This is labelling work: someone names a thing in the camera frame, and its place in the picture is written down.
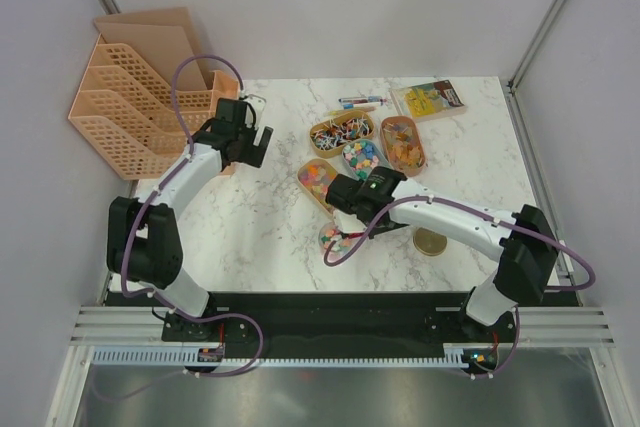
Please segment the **magenta plastic scoop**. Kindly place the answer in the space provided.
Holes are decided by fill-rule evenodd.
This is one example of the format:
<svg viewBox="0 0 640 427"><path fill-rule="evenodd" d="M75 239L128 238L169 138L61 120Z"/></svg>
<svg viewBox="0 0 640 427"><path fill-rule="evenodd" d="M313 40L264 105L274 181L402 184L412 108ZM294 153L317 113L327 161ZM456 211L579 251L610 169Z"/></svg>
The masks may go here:
<svg viewBox="0 0 640 427"><path fill-rule="evenodd" d="M340 237L341 237L341 239L355 239L355 238L362 237L363 234L364 234L363 232L360 232L360 233L345 233L345 232L342 232L340 234Z"/></svg>

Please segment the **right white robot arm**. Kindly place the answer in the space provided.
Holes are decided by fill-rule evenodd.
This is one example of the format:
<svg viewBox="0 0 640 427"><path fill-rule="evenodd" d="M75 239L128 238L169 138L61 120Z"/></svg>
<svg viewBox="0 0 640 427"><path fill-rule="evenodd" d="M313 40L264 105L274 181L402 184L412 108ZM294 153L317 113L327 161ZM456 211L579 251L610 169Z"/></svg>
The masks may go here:
<svg viewBox="0 0 640 427"><path fill-rule="evenodd" d="M458 328L477 341L516 306L541 303L558 257L545 214L525 204L518 212L482 208L445 197L405 174L376 167L364 180L339 174L326 202L338 224L366 238L403 227L422 228L462 243L497 263L474 287L458 315Z"/></svg>

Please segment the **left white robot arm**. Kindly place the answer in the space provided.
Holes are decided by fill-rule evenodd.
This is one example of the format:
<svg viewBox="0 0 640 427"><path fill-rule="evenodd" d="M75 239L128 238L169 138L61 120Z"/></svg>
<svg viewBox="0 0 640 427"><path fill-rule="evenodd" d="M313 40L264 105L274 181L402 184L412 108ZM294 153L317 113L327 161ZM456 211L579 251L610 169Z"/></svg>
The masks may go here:
<svg viewBox="0 0 640 427"><path fill-rule="evenodd" d="M183 267L178 220L226 168L262 165L273 129L259 131L257 120L247 98L219 100L214 115L187 135L183 152L150 189L109 206L106 264L119 276L121 293L155 297L177 310L198 340L215 336L220 318L207 308L209 292Z"/></svg>

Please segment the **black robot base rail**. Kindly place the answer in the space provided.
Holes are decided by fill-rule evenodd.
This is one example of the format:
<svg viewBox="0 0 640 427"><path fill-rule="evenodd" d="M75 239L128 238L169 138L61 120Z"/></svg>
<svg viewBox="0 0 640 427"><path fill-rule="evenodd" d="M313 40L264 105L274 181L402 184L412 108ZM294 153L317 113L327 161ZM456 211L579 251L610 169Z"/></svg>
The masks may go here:
<svg viewBox="0 0 640 427"><path fill-rule="evenodd" d="M218 293L205 324L169 314L156 301L127 302L113 294L107 304L140 315L137 327L156 328L151 337L162 343L222 343L251 357L434 355L446 344L505 347L514 340L516 315L474 327L462 317L464 299L461 292Z"/></svg>

